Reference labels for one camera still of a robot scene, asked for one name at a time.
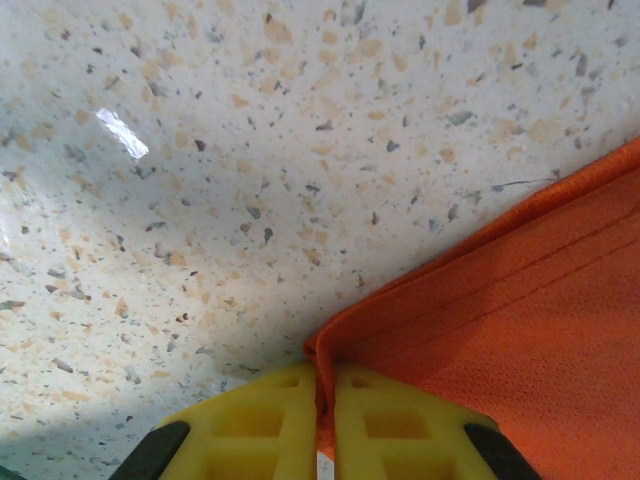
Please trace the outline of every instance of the terrazzo floor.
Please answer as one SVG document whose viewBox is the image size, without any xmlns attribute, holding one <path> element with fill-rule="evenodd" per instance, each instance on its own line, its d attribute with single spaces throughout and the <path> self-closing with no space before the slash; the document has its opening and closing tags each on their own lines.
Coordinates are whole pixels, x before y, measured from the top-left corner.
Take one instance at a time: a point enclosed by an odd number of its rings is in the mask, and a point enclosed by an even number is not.
<svg viewBox="0 0 640 480">
<path fill-rule="evenodd" d="M 108 478 L 637 135 L 638 25 L 623 0 L 0 0 L 0 465 Z"/>
</svg>

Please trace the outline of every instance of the orange fabric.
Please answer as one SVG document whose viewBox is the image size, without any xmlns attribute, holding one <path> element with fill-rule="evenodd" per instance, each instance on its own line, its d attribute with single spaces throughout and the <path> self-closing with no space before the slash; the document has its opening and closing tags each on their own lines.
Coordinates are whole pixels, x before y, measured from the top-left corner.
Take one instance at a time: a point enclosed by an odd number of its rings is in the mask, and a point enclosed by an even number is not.
<svg viewBox="0 0 640 480">
<path fill-rule="evenodd" d="M 640 138 L 533 195 L 305 344 L 495 418 L 546 479 L 640 478 Z"/>
</svg>

